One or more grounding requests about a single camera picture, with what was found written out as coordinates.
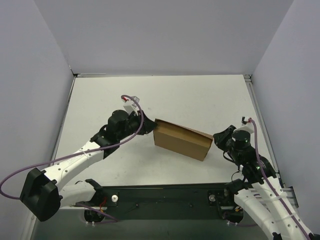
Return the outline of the brown cardboard box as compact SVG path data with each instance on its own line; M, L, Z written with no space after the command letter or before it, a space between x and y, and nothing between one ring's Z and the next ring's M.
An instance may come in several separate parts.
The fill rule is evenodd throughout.
M201 162L205 160L214 140L212 135L161 119L156 119L155 123L155 146Z

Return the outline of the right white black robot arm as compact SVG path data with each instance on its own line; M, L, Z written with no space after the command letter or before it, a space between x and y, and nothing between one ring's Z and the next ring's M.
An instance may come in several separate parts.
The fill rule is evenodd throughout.
M234 203L247 213L269 240L318 240L299 217L270 162L251 144L255 130L230 125L213 135L214 144L226 153L245 177L226 184Z

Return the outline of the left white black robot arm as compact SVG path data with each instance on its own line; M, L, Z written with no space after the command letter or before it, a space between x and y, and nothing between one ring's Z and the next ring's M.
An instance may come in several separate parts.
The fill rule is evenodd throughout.
M127 113L115 110L106 125L71 158L43 170L35 167L28 172L20 201L41 222L54 216L61 207L88 202L92 206L101 203L102 187L94 180L84 180L74 186L67 183L91 165L107 158L119 147L120 142L134 134L147 135L157 127L157 123L143 111Z

